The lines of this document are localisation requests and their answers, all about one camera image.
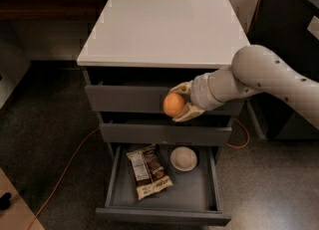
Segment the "dark floor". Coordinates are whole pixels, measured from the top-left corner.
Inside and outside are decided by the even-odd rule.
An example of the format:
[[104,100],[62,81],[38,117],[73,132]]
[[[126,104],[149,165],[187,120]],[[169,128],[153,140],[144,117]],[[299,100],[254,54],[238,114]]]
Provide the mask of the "dark floor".
[[[0,167],[36,213],[83,138],[98,127],[77,69],[31,67],[8,111],[0,116]],[[259,140],[244,108],[247,148],[225,146],[216,167],[225,230],[319,229],[319,142]],[[238,125],[229,142],[242,143]],[[55,229],[201,229],[105,222],[112,160],[99,133],[84,144],[39,220]]]

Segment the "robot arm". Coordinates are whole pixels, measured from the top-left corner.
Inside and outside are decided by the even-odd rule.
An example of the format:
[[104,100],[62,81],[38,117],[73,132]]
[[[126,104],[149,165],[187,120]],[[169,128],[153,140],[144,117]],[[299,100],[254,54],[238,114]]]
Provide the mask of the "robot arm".
[[319,129],[319,84],[296,73],[262,46],[246,46],[235,54],[231,67],[197,76],[170,92],[190,95],[190,103],[175,121],[194,118],[230,100],[266,92],[286,102]]

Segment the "white tabletop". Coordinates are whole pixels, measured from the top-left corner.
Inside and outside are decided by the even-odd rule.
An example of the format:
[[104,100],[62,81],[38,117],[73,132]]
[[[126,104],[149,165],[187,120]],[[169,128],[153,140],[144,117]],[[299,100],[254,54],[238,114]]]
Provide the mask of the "white tabletop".
[[228,0],[109,0],[78,64],[217,69],[248,44]]

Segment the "round white object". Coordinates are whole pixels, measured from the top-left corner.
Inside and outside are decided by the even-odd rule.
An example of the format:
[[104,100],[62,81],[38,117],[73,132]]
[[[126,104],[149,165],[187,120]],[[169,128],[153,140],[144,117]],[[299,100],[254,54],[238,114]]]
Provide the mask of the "round white object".
[[180,146],[171,153],[170,161],[177,170],[190,171],[197,165],[197,156],[190,148]]

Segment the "snack bag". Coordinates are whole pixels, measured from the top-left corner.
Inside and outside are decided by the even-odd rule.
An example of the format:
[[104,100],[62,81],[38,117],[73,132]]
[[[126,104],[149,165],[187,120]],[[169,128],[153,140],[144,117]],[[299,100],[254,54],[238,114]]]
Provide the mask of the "snack bag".
[[172,186],[155,149],[156,146],[153,144],[127,153],[133,168],[139,200]]

